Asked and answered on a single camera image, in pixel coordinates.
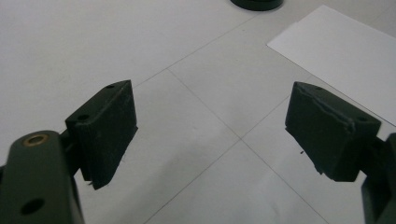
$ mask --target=white floor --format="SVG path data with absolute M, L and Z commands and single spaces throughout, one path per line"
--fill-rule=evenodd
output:
M 0 163 L 131 79 L 139 131 L 115 177 L 95 191 L 76 175 L 86 223 L 364 223 L 365 176 L 318 174 L 284 130 L 294 81 L 341 94 L 266 46 L 321 5 L 396 36 L 395 0 L 1 1 Z

